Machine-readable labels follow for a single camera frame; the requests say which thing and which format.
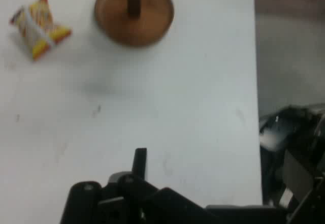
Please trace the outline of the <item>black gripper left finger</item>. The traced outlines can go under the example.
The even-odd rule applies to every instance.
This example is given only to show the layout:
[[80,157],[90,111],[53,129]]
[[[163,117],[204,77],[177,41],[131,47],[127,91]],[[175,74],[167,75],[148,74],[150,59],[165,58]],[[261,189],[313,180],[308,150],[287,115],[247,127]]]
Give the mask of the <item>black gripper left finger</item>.
[[95,181],[74,184],[68,194],[60,223],[92,223],[102,187]]

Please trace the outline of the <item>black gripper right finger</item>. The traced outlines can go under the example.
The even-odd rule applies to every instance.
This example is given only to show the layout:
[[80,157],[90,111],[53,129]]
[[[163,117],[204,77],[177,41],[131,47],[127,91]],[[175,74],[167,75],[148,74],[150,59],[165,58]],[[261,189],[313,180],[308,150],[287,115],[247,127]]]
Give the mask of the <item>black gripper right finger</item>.
[[208,223],[209,213],[183,195],[145,180],[147,149],[135,150],[132,171],[118,180],[118,191],[142,211],[147,223]]

